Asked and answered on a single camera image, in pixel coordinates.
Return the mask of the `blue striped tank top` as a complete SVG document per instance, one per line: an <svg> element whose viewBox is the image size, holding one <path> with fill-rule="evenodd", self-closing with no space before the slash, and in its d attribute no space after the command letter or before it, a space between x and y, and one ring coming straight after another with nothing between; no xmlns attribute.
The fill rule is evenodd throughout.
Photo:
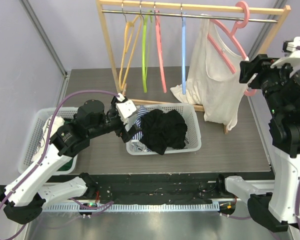
<svg viewBox="0 0 300 240"><path fill-rule="evenodd" d="M148 112L149 111L143 105L140 105L136 114L134 125L136 125L138 128L141 128L141 117L147 114ZM131 139L132 145L136 147L137 151L150 152L151 150L145 144L140 142L142 137L143 137L143 132L142 131L137 132Z"/></svg>

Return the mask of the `pink hanger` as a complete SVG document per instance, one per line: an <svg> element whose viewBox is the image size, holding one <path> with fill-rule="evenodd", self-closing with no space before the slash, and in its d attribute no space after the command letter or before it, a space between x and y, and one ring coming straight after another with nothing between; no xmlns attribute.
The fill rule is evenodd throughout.
<svg viewBox="0 0 300 240"><path fill-rule="evenodd" d="M157 54L158 54L158 61L159 61L160 79L162 84L162 90L164 93L166 93L167 86L166 86L164 63L163 63L161 25L160 25L160 16L158 15L160 11L157 10L155 3L153 9L154 9L154 18L155 18L155 33L156 33L156 45L157 45Z"/></svg>
<svg viewBox="0 0 300 240"><path fill-rule="evenodd" d="M249 19L250 19L250 8L248 4L245 1L238 1L235 5L236 7L239 7L243 10L243 20L236 20L232 26L232 29L228 29L219 19L211 19L210 21L215 25L218 26L225 35L229 38L231 43L234 45L234 47L238 50L239 56L241 60L247 60L248 56L243 49L242 45L239 43L237 38L235 37L235 34L238 29L243 29L247 26ZM207 39L212 44L214 49L218 52L221 59L224 61L230 72L234 75L236 73L235 65L230 60L230 58L225 53L225 48L221 47L212 37L212 35L209 33L207 35Z"/></svg>

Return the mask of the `black tank top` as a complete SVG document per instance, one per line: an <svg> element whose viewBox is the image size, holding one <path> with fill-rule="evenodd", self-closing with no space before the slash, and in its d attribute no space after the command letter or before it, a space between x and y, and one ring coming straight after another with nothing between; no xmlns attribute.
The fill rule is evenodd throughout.
<svg viewBox="0 0 300 240"><path fill-rule="evenodd" d="M167 148L184 149L188 126L177 110L154 109L140 118L140 142L152 152L164 155Z"/></svg>

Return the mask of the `white tank top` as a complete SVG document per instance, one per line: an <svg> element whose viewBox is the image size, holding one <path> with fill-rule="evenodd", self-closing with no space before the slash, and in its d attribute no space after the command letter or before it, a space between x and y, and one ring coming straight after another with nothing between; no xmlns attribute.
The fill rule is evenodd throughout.
<svg viewBox="0 0 300 240"><path fill-rule="evenodd" d="M202 105L204 120L223 124L227 131L238 122L238 109L247 85L239 82L241 55L220 37L211 19L202 19L188 76L186 93L181 85L170 88L181 103Z"/></svg>

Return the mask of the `light blue hanger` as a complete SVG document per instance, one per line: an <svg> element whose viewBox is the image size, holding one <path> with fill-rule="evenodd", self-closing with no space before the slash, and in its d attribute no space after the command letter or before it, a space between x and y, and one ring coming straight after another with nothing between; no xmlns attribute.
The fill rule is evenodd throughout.
<svg viewBox="0 0 300 240"><path fill-rule="evenodd" d="M181 11L181 85L182 94L186 95L186 21L183 17L183 5L180 5Z"/></svg>

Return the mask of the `yellow hanger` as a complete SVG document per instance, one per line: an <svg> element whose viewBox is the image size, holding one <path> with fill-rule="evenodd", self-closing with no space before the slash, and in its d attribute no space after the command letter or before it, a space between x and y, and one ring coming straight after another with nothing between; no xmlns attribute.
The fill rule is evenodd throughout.
<svg viewBox="0 0 300 240"><path fill-rule="evenodd" d="M137 14L132 21L128 21L125 17L126 24L123 36L123 51L120 63L120 70L118 75L118 86L119 90L122 92L127 82L128 73L131 67L131 62L134 57L137 41L141 32L141 27L143 25L143 18L141 15ZM126 55L130 51L130 57L128 59L126 69L124 72Z"/></svg>

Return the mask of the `lime green hanger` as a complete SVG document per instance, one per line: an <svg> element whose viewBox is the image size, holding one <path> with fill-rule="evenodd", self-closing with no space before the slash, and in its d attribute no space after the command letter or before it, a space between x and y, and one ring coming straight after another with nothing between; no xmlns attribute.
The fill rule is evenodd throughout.
<svg viewBox="0 0 300 240"><path fill-rule="evenodd" d="M142 28L142 41L141 41L141 76L142 76L142 86L143 92L147 93L147 76L148 76L148 66L150 51L152 46L152 28L153 28L153 17L146 14L143 17L143 28Z"/></svg>

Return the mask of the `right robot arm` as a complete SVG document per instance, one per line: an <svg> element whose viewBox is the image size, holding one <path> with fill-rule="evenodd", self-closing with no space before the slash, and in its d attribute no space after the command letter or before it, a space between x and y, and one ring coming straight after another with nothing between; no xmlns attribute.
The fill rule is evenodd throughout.
<svg viewBox="0 0 300 240"><path fill-rule="evenodd" d="M240 62L239 82L261 90L269 108L269 132L275 153L273 191L253 186L241 176L219 177L216 193L241 199L250 217L271 232L293 226L300 230L300 70L296 57L273 58L258 54Z"/></svg>

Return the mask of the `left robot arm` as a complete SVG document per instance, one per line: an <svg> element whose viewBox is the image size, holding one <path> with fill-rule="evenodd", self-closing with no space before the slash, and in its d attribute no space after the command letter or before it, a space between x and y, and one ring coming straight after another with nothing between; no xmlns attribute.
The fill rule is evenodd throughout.
<svg viewBox="0 0 300 240"><path fill-rule="evenodd" d="M0 201L9 220L24 225L37 218L43 209L64 200L76 197L92 199L98 185L86 172L72 180L45 187L46 181L82 150L90 140L111 132L128 142L140 131L136 125L126 130L129 117L137 112L132 100L112 99L110 109L105 112L99 100L88 100L77 109L73 119L58 128L48 140L47 153L43 159L34 161L22 175L8 185L0 185Z"/></svg>

